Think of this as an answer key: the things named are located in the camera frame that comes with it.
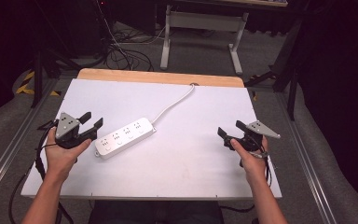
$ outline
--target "table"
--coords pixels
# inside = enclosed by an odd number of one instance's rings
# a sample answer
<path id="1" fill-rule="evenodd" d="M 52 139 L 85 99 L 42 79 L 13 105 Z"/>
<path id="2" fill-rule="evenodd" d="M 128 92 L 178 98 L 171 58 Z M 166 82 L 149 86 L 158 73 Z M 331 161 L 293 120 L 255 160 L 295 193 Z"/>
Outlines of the table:
<path id="1" fill-rule="evenodd" d="M 239 155 L 224 147 L 217 135 L 220 126 L 241 136 L 235 127 L 236 119 L 245 123 L 256 120 L 249 94 L 238 77 L 83 69 L 72 81 L 58 115 L 65 111 L 75 117 L 91 111 L 92 118 L 80 126 L 81 132 L 103 117 L 104 125 L 98 131 L 101 137 L 140 117 L 152 119 L 194 82 L 199 86 L 161 117 L 155 126 L 157 131 L 142 142 L 106 161 L 94 156 L 95 146 L 91 144 L 62 186 L 61 197 L 214 201 L 252 198 L 245 172 L 239 166 Z M 271 189 L 280 198 L 279 184 L 271 171 Z M 21 195 L 34 197 L 40 184 L 39 173 L 33 168 Z"/>
<path id="2" fill-rule="evenodd" d="M 270 2 L 263 0 L 221 0 L 217 2 L 222 3 L 236 3 L 252 6 L 262 7 L 286 7 L 287 3 Z M 168 60 L 170 54 L 170 30 L 171 27 L 193 28 L 193 29 L 207 29 L 216 31 L 237 32 L 234 44 L 229 44 L 228 49 L 231 60 L 234 64 L 235 73 L 242 75 L 242 68 L 240 59 L 238 57 L 237 49 L 240 44 L 243 30 L 245 28 L 249 13 L 243 12 L 242 17 L 229 17 L 206 15 L 199 13 L 187 13 L 171 11 L 172 6 L 167 5 L 166 18 L 165 18 L 165 37 L 164 45 L 161 55 L 160 68 L 166 70 L 168 68 Z"/>

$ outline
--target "table leg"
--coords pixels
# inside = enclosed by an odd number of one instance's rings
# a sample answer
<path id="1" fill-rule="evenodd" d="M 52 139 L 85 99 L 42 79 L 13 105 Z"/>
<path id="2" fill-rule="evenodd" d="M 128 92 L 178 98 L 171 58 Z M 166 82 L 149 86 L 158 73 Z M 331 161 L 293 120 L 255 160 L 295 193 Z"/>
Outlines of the table leg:
<path id="1" fill-rule="evenodd" d="M 172 6 L 167 5 L 167 10 L 166 10 L 166 15 L 165 15 L 164 46 L 162 47 L 161 64 L 159 66 L 162 70 L 166 70 L 168 68 L 168 59 L 170 57 L 171 7 Z"/>
<path id="2" fill-rule="evenodd" d="M 295 120 L 295 101 L 296 101 L 296 90 L 298 83 L 298 73 L 295 70 L 290 81 L 289 99 L 287 101 L 287 113 L 292 121 Z"/>
<path id="3" fill-rule="evenodd" d="M 40 99 L 42 99 L 42 73 L 42 53 L 39 50 L 34 56 L 34 100 L 32 102 L 31 108 L 35 108 L 39 103 Z"/>
<path id="4" fill-rule="evenodd" d="M 243 29 L 245 29 L 245 25 L 246 25 L 246 22 L 248 20 L 248 15 L 249 14 L 246 13 L 246 12 L 243 13 L 242 21 L 240 21 L 240 25 L 239 25 L 239 28 L 238 28 L 235 43 L 228 45 L 229 52 L 230 52 L 230 55 L 231 55 L 231 59 L 232 59 L 232 62 L 234 63 L 235 73 L 238 76 L 242 75 L 242 68 L 241 68 L 240 59 L 238 58 L 237 48 L 238 48 L 238 45 L 240 44 L 242 34 L 243 34 Z"/>

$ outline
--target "finger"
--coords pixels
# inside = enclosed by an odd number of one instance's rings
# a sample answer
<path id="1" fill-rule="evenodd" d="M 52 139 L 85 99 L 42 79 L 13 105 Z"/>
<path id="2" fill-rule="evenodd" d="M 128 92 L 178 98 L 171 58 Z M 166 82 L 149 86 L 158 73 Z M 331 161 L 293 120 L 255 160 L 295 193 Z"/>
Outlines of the finger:
<path id="1" fill-rule="evenodd" d="M 56 133 L 57 128 L 56 127 L 52 127 L 50 129 L 50 131 L 48 131 L 48 142 L 47 145 L 53 145 L 55 144 L 55 133 Z"/>
<path id="2" fill-rule="evenodd" d="M 232 138 L 230 140 L 230 144 L 232 145 L 232 147 L 234 147 L 234 149 L 238 152 L 238 154 L 240 154 L 241 158 L 243 160 L 246 160 L 249 156 L 251 156 L 246 150 L 245 148 L 243 148 L 241 146 L 241 144 L 235 140 L 234 138 Z"/>
<path id="3" fill-rule="evenodd" d="M 91 139 L 84 140 L 80 145 L 77 147 L 73 147 L 70 149 L 76 157 L 80 156 L 91 144 Z"/>
<path id="4" fill-rule="evenodd" d="M 261 141 L 261 145 L 263 148 L 268 151 L 269 150 L 269 142 L 267 141 L 266 136 L 263 135 L 263 140 Z"/>

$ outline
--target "power strip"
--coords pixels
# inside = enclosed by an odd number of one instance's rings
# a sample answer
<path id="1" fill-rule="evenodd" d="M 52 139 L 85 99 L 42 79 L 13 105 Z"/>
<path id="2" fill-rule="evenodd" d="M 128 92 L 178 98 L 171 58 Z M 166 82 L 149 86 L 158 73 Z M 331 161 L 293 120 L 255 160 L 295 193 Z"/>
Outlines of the power strip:
<path id="1" fill-rule="evenodd" d="M 152 135 L 156 129 L 146 118 L 130 123 L 102 138 L 95 140 L 95 155 L 104 160 L 113 157 L 124 149 L 131 147 Z"/>

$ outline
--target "white table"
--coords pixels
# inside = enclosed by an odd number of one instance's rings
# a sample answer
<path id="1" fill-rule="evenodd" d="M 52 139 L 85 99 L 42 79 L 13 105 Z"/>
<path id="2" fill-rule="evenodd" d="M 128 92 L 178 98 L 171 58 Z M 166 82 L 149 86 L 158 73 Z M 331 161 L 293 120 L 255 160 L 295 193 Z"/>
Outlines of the white table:
<path id="1" fill-rule="evenodd" d="M 147 73 L 83 70 L 81 74 L 131 77 Z M 152 76 L 163 74 L 150 73 Z M 208 79 L 208 76 L 195 76 Z M 80 127 L 83 132 L 99 118 L 104 136 L 141 117 L 154 119 L 167 105 L 190 89 L 188 85 L 74 79 L 58 111 L 80 117 L 90 111 L 92 118 Z M 185 100 L 169 110 L 155 125 L 157 131 L 144 141 L 104 161 L 91 146 L 79 156 L 62 186 L 62 198 L 131 200 L 241 200 L 252 198 L 239 166 L 240 157 L 217 135 L 221 127 L 241 136 L 236 120 L 256 120 L 245 88 L 197 86 Z M 46 166 L 45 153 L 42 159 Z M 282 197 L 274 170 L 272 192 Z M 21 195 L 34 197 L 41 185 L 35 168 Z"/>

